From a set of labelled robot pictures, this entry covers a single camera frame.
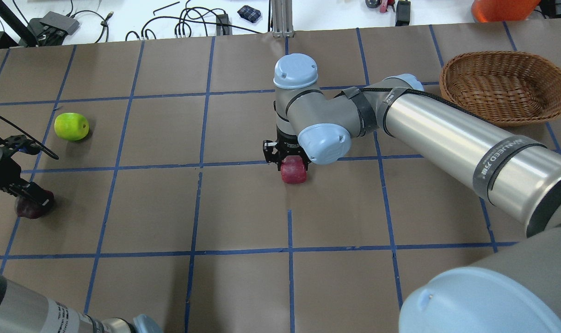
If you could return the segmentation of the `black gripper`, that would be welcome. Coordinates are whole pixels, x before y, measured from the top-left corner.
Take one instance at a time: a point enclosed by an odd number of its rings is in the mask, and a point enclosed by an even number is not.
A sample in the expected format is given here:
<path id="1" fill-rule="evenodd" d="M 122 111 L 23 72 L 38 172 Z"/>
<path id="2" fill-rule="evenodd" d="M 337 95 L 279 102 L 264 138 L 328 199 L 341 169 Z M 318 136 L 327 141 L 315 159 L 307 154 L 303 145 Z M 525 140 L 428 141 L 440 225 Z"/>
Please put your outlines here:
<path id="1" fill-rule="evenodd" d="M 274 163 L 278 169 L 281 169 L 283 160 L 288 156 L 299 156 L 302 159 L 304 169 L 308 169 L 311 160 L 299 144 L 297 135 L 287 134 L 281 130 L 276 130 L 276 134 L 275 141 L 263 141 L 263 153 L 266 162 L 268 164 Z"/>
<path id="2" fill-rule="evenodd" d="M 54 194 L 21 178 L 22 167 L 12 159 L 16 152 L 38 154 L 42 147 L 35 140 L 26 135 L 0 137 L 0 190 L 11 195 L 17 195 L 17 205 L 35 204 L 49 207 L 54 204 Z"/>

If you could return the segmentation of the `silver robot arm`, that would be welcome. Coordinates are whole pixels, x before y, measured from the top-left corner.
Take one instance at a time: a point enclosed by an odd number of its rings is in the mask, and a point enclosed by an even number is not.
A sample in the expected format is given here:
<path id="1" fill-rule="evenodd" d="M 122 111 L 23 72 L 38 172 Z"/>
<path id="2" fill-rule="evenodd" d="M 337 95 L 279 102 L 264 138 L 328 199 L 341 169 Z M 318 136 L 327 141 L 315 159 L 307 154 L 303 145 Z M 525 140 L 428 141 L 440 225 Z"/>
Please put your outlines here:
<path id="1" fill-rule="evenodd" d="M 403 142 L 479 198 L 524 224 L 526 239 L 438 274 L 403 302 L 401 333 L 561 333 L 561 154 L 427 93 L 413 74 L 327 99 L 316 61 L 276 61 L 277 139 L 268 163 L 299 175 L 344 157 L 373 130 Z"/>
<path id="2" fill-rule="evenodd" d="M 24 150 L 35 154 L 45 146 L 26 135 L 0 137 L 0 190 L 15 196 L 19 217 L 38 218 L 54 204 L 52 192 L 22 179 L 12 156 Z M 153 318 L 139 314 L 132 321 L 97 320 L 28 289 L 0 274 L 0 333 L 160 333 Z"/>

